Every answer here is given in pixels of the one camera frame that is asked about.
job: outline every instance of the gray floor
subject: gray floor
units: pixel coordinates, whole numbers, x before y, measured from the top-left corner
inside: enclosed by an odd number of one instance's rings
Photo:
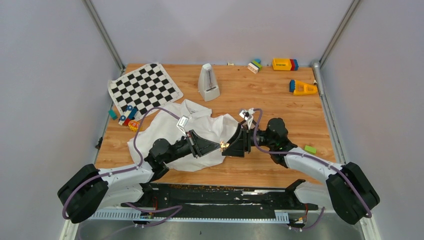
[[[308,214],[309,224],[318,214]],[[130,221],[88,220],[80,224],[82,240],[364,240],[360,224],[349,225],[335,213],[325,213],[321,222],[312,230],[295,232],[282,224],[266,223],[199,223],[165,222],[142,228],[129,228]]]

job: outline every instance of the wooden table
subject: wooden table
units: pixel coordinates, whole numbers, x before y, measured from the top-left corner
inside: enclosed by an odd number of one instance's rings
[[[142,64],[129,64],[126,72],[141,66]],[[315,147],[318,157],[335,162],[318,94],[294,96],[289,92],[291,79],[312,84],[314,74],[311,68],[274,71],[272,67],[264,66],[258,74],[254,74],[246,66],[214,65],[221,95],[205,102],[198,93],[200,65],[164,64],[163,67],[184,94],[177,103],[188,99],[212,109],[212,117],[228,113],[238,122],[242,120],[239,117],[240,109],[262,108],[263,117],[259,125],[261,129],[266,128],[269,119],[282,118],[289,132],[288,137],[294,144],[301,148],[305,145]],[[146,117],[142,129],[149,126],[155,115],[156,113]],[[95,166],[115,168],[134,163],[127,147],[128,140],[133,137],[134,132],[127,126],[119,125],[117,120],[110,120]],[[251,153],[244,158],[226,157],[222,164],[196,172],[171,169],[156,182],[285,188],[297,179],[317,183],[299,171],[275,164],[269,154],[252,147]]]

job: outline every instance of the shirt collar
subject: shirt collar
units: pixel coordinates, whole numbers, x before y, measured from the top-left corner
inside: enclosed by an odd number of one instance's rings
[[[212,109],[199,105],[195,102],[185,99],[181,103],[181,115],[200,118],[204,116],[210,116],[212,114]]]

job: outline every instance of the blue toy block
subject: blue toy block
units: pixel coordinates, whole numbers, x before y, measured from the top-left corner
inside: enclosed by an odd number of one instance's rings
[[[134,107],[134,108],[131,110],[131,112],[129,113],[128,118],[129,118],[130,120],[132,120],[132,119],[133,119],[133,117],[136,115],[136,113],[137,113],[137,108],[136,108],[136,107]]]
[[[116,120],[118,118],[118,116],[115,114],[115,112],[112,109],[109,110],[109,115],[113,120]]]
[[[293,93],[295,89],[296,89],[296,83],[295,83],[295,80],[292,79],[290,81],[288,90],[290,91],[290,93]]]
[[[297,71],[299,69],[298,61],[296,59],[293,59],[293,62],[294,62],[294,70]]]

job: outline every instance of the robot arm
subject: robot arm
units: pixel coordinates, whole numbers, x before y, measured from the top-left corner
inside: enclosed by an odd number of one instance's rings
[[[369,209],[380,202],[379,196],[356,164],[350,162],[341,165],[319,158],[332,166],[326,167],[322,163],[305,157],[304,155],[308,153],[288,139],[288,130],[281,118],[272,118],[266,130],[258,130],[254,135],[250,124],[256,123],[252,119],[251,112],[242,111],[240,115],[242,114],[245,120],[239,123],[234,135],[227,143],[209,141],[198,136],[194,130],[190,130],[174,144],[170,144],[163,138],[156,140],[141,166],[132,164],[101,169],[96,169],[93,164],[84,166],[58,191],[57,195],[63,205],[71,193],[87,179],[102,174],[103,176],[87,183],[76,192],[66,209],[70,220],[73,223],[80,223],[88,219],[97,209],[126,202],[137,202],[144,194],[145,183],[160,179],[169,171],[166,164],[179,158],[189,154],[198,158],[217,149],[221,150],[223,156],[244,157],[245,153],[249,153],[251,147],[255,146],[255,142],[258,146],[268,147],[270,152],[282,152],[270,154],[276,164],[303,172],[326,185],[309,182],[298,185],[294,193],[301,203],[333,207],[335,212],[349,224],[355,224],[366,216],[367,211],[359,199],[334,169],[347,176]],[[107,174],[130,167],[134,167],[134,170]]]

